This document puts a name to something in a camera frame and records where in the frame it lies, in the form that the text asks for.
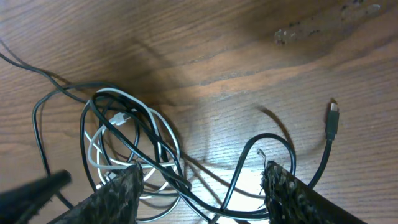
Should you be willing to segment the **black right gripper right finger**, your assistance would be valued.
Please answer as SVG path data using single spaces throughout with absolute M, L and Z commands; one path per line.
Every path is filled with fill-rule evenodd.
M 312 185 L 302 182 L 275 161 L 268 160 L 261 149 L 257 154 L 264 159 L 261 187 L 266 195 L 264 204 L 270 223 L 363 223 L 314 191 Z

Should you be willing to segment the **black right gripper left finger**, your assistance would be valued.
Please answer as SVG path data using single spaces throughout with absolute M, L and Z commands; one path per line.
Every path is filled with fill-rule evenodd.
M 137 223 L 139 197 L 143 193 L 143 171 L 135 163 L 87 199 L 53 219 L 56 224 Z

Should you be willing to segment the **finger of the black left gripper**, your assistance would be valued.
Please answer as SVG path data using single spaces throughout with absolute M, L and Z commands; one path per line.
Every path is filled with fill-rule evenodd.
M 60 189 L 72 181 L 66 170 L 1 192 L 1 224 L 29 223 Z

